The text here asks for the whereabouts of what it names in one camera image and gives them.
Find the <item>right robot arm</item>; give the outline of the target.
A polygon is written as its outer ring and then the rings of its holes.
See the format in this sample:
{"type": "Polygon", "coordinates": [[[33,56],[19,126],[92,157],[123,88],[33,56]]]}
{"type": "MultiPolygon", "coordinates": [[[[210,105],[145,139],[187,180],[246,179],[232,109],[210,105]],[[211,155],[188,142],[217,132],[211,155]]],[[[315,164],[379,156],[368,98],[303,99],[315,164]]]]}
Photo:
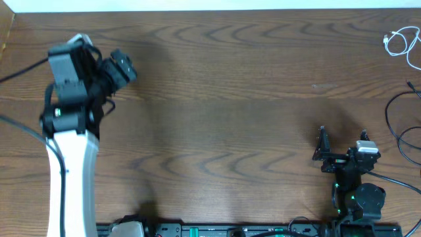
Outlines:
{"type": "Polygon", "coordinates": [[[375,142],[365,130],[355,146],[344,154],[332,151],[326,129],[319,128],[320,135],[312,160],[321,161],[321,171],[335,176],[332,184],[332,203],[338,210],[335,227],[351,223],[373,223],[381,219],[385,202],[383,188],[363,183],[362,175],[374,169],[381,157],[375,142]]]}

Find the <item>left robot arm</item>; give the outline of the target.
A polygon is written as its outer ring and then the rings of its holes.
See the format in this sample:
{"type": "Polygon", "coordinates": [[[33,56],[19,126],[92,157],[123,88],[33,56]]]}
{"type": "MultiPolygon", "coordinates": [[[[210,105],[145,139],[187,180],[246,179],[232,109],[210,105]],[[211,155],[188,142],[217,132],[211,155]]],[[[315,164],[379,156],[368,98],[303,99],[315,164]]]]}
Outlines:
{"type": "Polygon", "coordinates": [[[50,167],[48,236],[97,236],[95,163],[103,105],[137,79],[131,59],[115,49],[103,58],[86,34],[48,50],[54,81],[39,121],[50,167]]]}

